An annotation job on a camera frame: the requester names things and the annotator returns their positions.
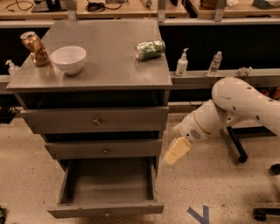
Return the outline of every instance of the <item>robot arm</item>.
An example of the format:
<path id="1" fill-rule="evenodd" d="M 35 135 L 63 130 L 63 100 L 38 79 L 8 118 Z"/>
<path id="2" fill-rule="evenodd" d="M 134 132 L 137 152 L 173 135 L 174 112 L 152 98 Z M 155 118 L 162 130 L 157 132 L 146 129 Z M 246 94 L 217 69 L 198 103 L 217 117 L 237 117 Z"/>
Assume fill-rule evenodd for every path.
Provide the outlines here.
<path id="1" fill-rule="evenodd" d="M 247 82 L 233 77 L 221 79 L 213 86 L 212 98 L 173 128 L 181 137 L 167 151 L 165 162 L 175 163 L 192 143 L 207 140 L 213 131 L 246 118 L 280 136 L 280 102 L 259 93 Z"/>

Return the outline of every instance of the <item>speckled floor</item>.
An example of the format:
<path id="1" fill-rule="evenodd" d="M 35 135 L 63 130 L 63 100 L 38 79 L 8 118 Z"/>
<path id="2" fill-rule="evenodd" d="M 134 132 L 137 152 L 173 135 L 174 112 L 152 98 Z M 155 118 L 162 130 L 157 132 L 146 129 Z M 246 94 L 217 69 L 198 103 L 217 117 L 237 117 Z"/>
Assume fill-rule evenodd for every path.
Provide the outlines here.
<path id="1" fill-rule="evenodd" d="M 185 115 L 169 114 L 163 154 L 174 138 L 172 127 Z M 273 164 L 280 163 L 276 136 L 243 138 L 248 161 L 240 164 L 227 131 L 220 129 L 211 139 L 194 143 L 173 167 L 159 167 L 162 214 L 78 219 L 54 219 L 47 212 L 56 205 L 63 171 L 39 135 L 15 118 L 0 125 L 0 143 L 0 206 L 6 224 L 249 224 L 260 223 L 253 218 L 254 207 L 280 207 L 280 176 L 270 172 Z M 280 223 L 280 217 L 268 216 L 265 223 Z"/>

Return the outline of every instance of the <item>soda can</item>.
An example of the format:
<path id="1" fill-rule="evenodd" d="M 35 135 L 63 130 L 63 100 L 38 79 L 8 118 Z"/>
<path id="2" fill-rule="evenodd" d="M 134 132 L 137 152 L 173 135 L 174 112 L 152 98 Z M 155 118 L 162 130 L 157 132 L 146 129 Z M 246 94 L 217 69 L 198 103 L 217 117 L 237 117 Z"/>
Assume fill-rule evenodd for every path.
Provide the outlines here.
<path id="1" fill-rule="evenodd" d="M 50 58 L 44 48 L 41 39 L 34 31 L 28 31 L 20 36 L 24 46 L 31 52 L 31 58 L 38 67 L 50 62 Z"/>
<path id="2" fill-rule="evenodd" d="M 137 44 L 135 49 L 136 58 L 138 60 L 156 58 L 165 52 L 165 42 L 160 39 L 143 42 L 141 44 Z"/>

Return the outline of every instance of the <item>gray cabinet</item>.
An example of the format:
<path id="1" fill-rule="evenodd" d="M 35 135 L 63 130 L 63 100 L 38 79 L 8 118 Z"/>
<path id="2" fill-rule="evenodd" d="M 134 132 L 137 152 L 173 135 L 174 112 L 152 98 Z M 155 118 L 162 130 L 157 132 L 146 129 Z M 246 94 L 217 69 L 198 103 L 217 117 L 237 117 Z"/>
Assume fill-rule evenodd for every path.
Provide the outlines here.
<path id="1" fill-rule="evenodd" d="M 69 34 L 64 42 L 61 32 Z M 85 32 L 94 35 L 81 37 Z M 126 44 L 120 47 L 114 36 L 124 32 Z M 58 203 L 48 211 L 56 218 L 160 214 L 157 170 L 172 84 L 164 55 L 139 62 L 133 47 L 160 39 L 157 23 L 84 21 L 73 27 L 58 22 L 43 41 L 51 52 L 61 41 L 65 46 L 82 39 L 87 53 L 118 50 L 117 58 L 106 58 L 113 66 L 91 55 L 80 73 L 69 76 L 27 59 L 7 87 L 64 172 Z"/>

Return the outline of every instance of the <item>white bowl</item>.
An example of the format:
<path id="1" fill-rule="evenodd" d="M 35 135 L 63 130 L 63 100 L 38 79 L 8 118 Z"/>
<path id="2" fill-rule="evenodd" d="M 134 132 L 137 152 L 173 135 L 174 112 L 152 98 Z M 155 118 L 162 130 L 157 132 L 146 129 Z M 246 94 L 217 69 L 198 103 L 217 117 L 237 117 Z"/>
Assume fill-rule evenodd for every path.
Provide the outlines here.
<path id="1" fill-rule="evenodd" d="M 76 45 L 64 46 L 51 55 L 52 63 L 62 72 L 77 74 L 86 63 L 86 51 Z"/>

